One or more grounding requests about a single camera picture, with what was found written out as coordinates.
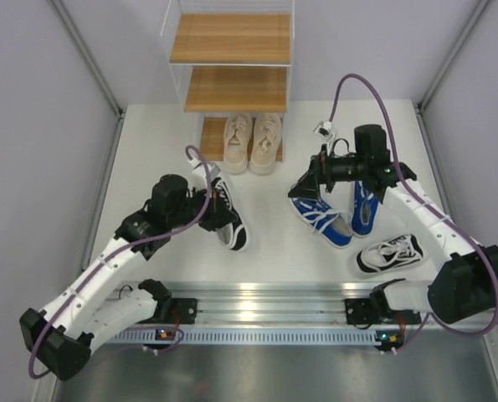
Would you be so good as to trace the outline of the black white sneaker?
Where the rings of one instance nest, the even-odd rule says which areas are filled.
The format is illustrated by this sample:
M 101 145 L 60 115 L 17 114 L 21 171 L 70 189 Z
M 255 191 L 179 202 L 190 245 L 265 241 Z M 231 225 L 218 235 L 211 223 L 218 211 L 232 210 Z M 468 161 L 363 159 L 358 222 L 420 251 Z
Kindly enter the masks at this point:
M 240 252 L 248 246 L 249 232 L 235 208 L 227 182 L 222 177 L 215 178 L 212 190 L 213 212 L 218 219 L 218 228 L 215 230 L 218 241 L 227 250 Z
M 411 268 L 424 261 L 426 252 L 413 234 L 402 234 L 360 251 L 356 263 L 360 271 L 371 276 Z

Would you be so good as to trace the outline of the beige platform sneaker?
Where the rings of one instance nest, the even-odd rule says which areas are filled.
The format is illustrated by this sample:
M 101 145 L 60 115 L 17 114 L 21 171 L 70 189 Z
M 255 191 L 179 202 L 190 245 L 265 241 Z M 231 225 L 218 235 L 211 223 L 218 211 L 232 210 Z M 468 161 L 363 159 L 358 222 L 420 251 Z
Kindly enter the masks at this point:
M 240 174 L 248 166 L 248 146 L 253 134 L 250 114 L 235 113 L 227 118 L 223 129 L 223 165 L 231 174 Z
M 268 175 L 274 168 L 283 136 L 283 125 L 277 113 L 258 115 L 253 129 L 253 148 L 249 165 L 259 175 Z

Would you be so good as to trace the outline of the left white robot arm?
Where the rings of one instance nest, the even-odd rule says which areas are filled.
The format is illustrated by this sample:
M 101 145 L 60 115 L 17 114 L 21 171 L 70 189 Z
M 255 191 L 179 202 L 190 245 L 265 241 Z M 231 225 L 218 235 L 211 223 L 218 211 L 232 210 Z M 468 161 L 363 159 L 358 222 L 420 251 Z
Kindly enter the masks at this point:
M 144 280 L 118 301 L 106 298 L 137 268 L 145 265 L 174 235 L 194 225 L 217 234 L 228 250 L 241 251 L 248 234 L 234 203 L 234 187 L 220 174 L 202 188 L 171 174 L 161 177 L 141 209 L 123 219 L 100 255 L 55 300 L 40 310 L 29 308 L 19 326 L 32 362 L 48 373 L 72 379 L 90 357 L 115 335 L 137 323 L 167 326 L 168 340 L 181 333 L 179 301 L 158 280 Z

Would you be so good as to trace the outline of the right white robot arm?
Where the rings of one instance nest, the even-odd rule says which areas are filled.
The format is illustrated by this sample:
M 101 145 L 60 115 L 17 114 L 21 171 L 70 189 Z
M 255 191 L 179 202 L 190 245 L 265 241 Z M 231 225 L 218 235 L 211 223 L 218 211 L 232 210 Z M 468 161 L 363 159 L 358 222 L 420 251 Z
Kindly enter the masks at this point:
M 430 313 L 453 324 L 493 310 L 498 319 L 498 246 L 482 246 L 463 232 L 425 193 L 416 174 L 397 158 L 390 129 L 359 126 L 353 152 L 338 155 L 338 140 L 325 121 L 315 129 L 323 143 L 307 171 L 288 192 L 300 201 L 321 201 L 336 183 L 360 181 L 392 211 L 427 252 L 435 276 L 426 281 L 396 279 L 373 289 L 372 313 L 389 323 L 403 310 Z

